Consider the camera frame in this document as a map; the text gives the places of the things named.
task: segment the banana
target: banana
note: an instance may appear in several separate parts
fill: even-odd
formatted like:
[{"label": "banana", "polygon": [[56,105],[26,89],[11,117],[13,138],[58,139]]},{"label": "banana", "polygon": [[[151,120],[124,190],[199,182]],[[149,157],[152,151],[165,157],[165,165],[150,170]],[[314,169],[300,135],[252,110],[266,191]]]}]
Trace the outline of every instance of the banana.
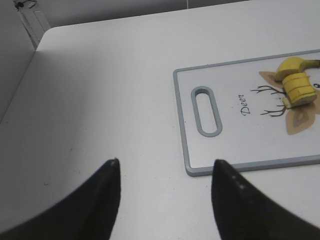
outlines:
[{"label": "banana", "polygon": [[280,64],[274,78],[276,82],[282,82],[287,76],[303,73],[310,68],[320,68],[320,60],[305,60],[298,56],[291,56]]}]

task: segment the table surface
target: table surface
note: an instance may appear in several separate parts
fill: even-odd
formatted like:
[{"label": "table surface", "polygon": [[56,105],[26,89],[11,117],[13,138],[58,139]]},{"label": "table surface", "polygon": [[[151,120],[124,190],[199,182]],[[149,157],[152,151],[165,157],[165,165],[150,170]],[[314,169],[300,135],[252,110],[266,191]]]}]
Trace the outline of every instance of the table surface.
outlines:
[{"label": "table surface", "polygon": [[[319,9],[318,0],[252,0],[49,30],[0,124],[0,230],[118,157],[112,240],[219,239],[211,177],[184,169],[173,71],[319,49]],[[320,226],[318,171],[244,176]]]}]

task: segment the deer illustration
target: deer illustration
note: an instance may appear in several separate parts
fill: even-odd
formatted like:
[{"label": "deer illustration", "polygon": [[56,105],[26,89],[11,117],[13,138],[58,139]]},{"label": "deer illustration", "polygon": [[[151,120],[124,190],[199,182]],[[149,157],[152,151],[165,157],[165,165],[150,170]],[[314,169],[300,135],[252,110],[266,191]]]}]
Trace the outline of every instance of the deer illustration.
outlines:
[{"label": "deer illustration", "polygon": [[[272,71],[260,71],[261,77],[270,85],[258,86],[257,89],[251,90],[252,92],[261,93],[264,91],[271,91],[273,94],[281,94],[284,97],[287,95],[283,89],[281,82],[275,81],[275,72]],[[317,98],[314,102],[296,106],[288,109],[285,117],[286,131],[289,135],[300,133],[315,122],[316,114],[320,115],[320,91],[315,89]],[[280,117],[285,114],[287,108],[285,105],[277,105],[278,110],[264,110],[260,115],[269,115],[270,117]]]}]

